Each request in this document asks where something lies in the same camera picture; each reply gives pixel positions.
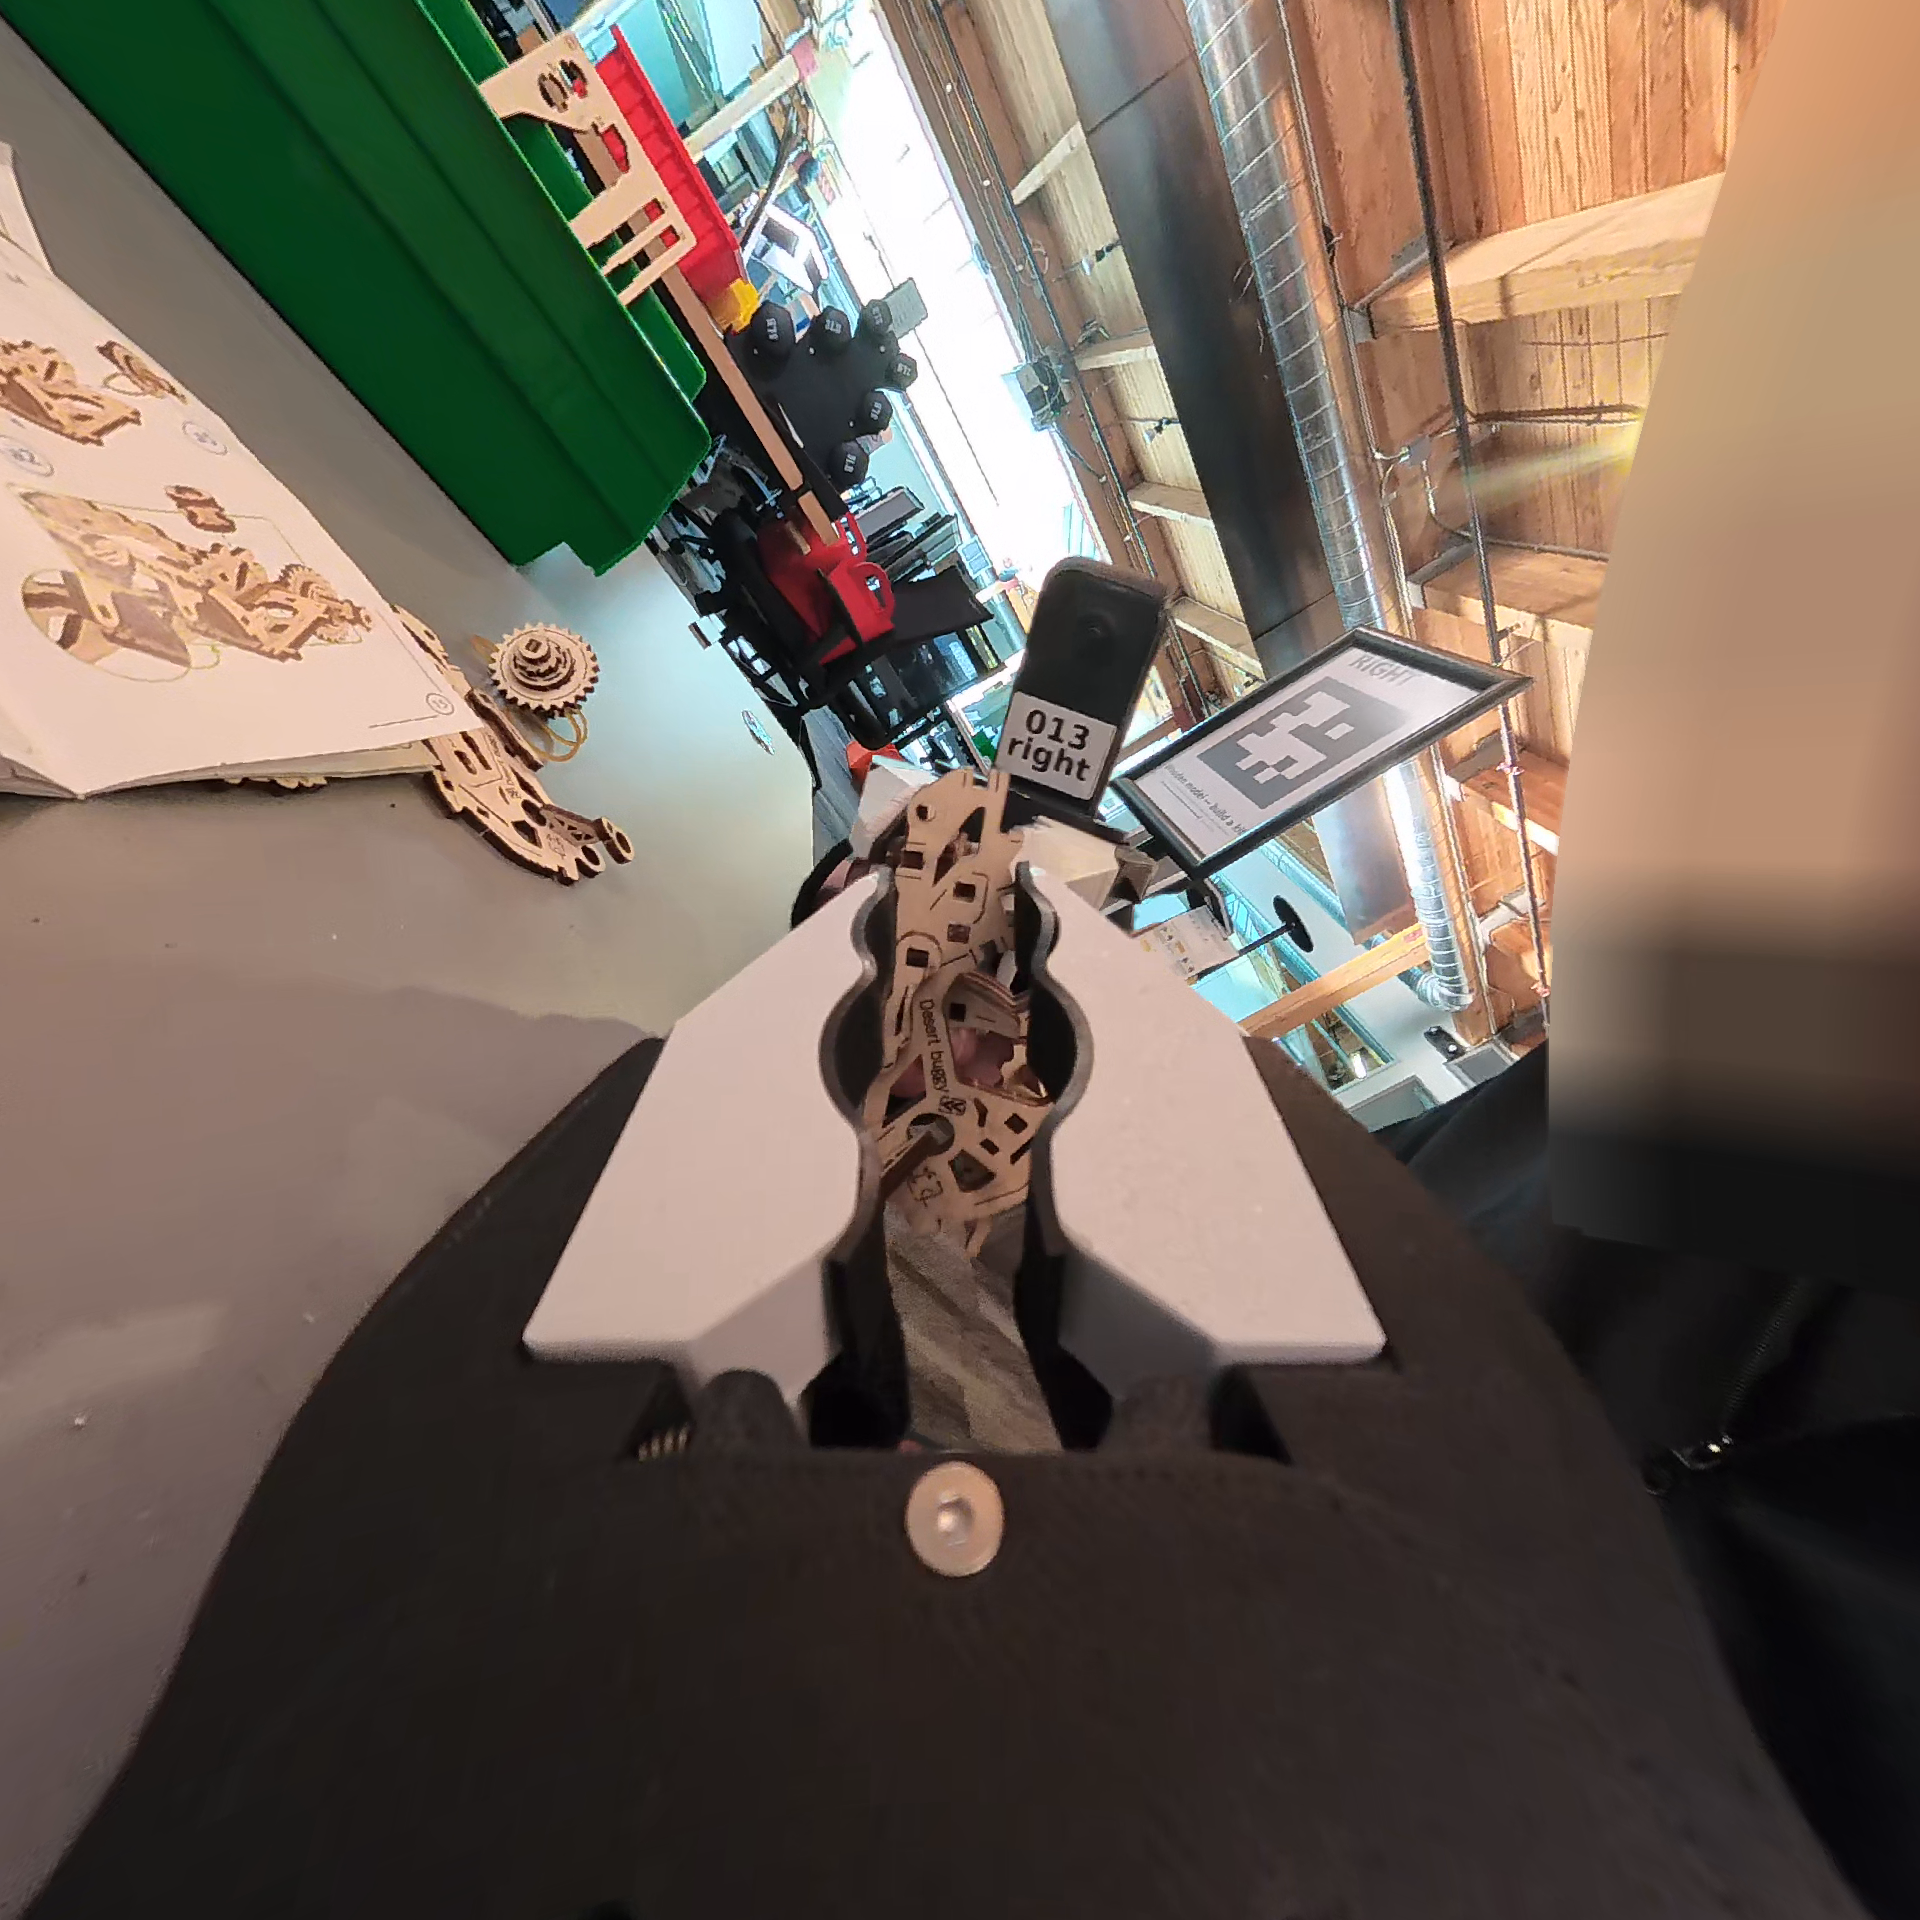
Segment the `red plastic bin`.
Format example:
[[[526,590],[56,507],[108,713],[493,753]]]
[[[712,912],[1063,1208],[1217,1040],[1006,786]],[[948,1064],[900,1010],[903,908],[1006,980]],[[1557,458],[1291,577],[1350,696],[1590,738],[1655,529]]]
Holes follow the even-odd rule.
[[[736,232],[623,32],[612,28],[611,34],[612,50],[596,58],[596,72],[692,234],[679,273],[709,308],[729,307],[733,291],[747,284]]]

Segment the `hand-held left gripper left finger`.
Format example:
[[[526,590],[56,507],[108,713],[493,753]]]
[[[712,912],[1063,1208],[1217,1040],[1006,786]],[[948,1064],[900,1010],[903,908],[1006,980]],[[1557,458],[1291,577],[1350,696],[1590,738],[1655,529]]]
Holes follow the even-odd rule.
[[[683,1387],[769,1379],[798,1408],[841,1348],[829,1265],[873,1201],[851,1107],[892,941],[870,875],[789,930],[664,1036],[523,1325],[539,1361],[656,1361]]]

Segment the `office chair with red bag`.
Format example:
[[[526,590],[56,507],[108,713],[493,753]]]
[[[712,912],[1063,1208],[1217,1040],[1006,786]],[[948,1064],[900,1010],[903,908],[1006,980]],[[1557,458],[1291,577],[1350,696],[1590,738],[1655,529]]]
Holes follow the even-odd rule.
[[[867,750],[885,750],[944,705],[900,686],[895,664],[935,640],[989,622],[952,566],[894,586],[857,531],[719,512],[703,539],[717,586],[692,606],[723,624],[723,642],[759,691],[796,718],[829,710]]]

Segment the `wooden buggy model chassis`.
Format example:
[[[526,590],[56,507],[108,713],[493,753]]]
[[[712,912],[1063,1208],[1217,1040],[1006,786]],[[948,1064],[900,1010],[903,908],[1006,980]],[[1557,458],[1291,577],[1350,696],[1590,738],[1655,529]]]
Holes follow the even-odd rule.
[[[895,946],[862,1118],[905,1228],[964,1257],[1024,1205],[1052,1109],[1027,1057],[1024,832],[1007,825],[1007,800],[1007,774],[941,774],[908,797],[887,840]]]

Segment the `white instruction booklet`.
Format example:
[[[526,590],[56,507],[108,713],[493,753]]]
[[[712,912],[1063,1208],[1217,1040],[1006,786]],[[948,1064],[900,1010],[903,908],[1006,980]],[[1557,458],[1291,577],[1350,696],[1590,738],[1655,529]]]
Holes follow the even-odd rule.
[[[470,722],[301,498],[55,275],[5,149],[5,793],[411,770]]]

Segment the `pale wooden frame cutout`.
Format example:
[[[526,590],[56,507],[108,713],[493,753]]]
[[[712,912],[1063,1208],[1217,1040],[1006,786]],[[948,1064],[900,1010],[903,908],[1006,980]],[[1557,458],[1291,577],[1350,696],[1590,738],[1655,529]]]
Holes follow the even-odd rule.
[[[542,40],[477,90],[504,125],[542,125],[577,161],[581,204],[567,226],[622,307],[649,298],[695,250],[691,217],[577,34]]]

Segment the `flat wooden side panel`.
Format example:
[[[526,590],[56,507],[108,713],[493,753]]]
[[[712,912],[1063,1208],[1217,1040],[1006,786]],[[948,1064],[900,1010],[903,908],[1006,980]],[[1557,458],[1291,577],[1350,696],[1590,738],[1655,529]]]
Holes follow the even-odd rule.
[[[572,885],[636,857],[631,837],[611,818],[590,818],[553,802],[539,779],[532,748],[499,708],[473,691],[444,642],[407,609],[396,617],[464,698],[461,732],[424,740],[432,786],[452,818],[485,834],[523,869]]]

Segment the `silver ventilation duct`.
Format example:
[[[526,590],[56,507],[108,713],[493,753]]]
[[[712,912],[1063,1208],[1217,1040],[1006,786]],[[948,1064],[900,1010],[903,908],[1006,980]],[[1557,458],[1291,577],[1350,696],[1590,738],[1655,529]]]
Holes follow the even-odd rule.
[[[1187,3],[1183,11],[1342,624],[1409,640],[1400,565],[1384,531],[1353,344],[1312,184],[1285,10]],[[1497,1017],[1436,754],[1409,754],[1381,786],[1409,908],[1425,938],[1431,987],[1424,995],[1453,1017],[1465,1042],[1487,1040]]]

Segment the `group of black caps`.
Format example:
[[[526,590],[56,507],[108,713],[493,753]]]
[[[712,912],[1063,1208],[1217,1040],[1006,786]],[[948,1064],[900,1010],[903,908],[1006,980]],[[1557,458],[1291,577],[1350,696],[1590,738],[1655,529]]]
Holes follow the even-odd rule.
[[[783,421],[804,469],[839,496],[868,478],[873,443],[892,430],[895,397],[919,378],[883,300],[854,315],[828,307],[807,325],[789,307],[763,302],[733,336],[731,355]]]

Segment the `person's black clothing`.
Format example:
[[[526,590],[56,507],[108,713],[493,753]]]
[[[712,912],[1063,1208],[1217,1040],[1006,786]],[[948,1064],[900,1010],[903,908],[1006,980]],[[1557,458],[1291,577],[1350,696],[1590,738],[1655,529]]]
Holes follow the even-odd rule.
[[[1915,1177],[1603,1144],[1623,1192],[1557,1224],[1543,1046],[1376,1140],[1592,1389],[1862,1907],[1918,1916]]]

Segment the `stacked wooden gear wheel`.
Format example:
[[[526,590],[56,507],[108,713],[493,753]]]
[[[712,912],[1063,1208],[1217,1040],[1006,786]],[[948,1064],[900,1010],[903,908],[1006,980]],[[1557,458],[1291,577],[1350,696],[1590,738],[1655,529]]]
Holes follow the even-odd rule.
[[[493,648],[487,672],[496,698],[532,718],[581,708],[600,676],[584,635],[545,622],[507,630]]]

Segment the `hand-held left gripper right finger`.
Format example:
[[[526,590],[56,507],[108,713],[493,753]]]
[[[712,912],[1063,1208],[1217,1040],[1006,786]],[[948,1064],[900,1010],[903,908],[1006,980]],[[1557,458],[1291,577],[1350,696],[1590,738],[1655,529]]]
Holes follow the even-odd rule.
[[[1015,1273],[1044,1405],[1377,1361],[1383,1325],[1254,1045],[1044,869],[1017,872],[1015,928],[1052,1096]]]

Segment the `green plastic bin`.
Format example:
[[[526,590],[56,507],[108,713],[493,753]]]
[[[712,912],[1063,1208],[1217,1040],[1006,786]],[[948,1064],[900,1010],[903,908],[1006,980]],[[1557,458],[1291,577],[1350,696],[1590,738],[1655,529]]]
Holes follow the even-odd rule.
[[[468,4],[5,3],[108,133],[511,565],[623,563],[710,449],[707,365],[569,232]]]

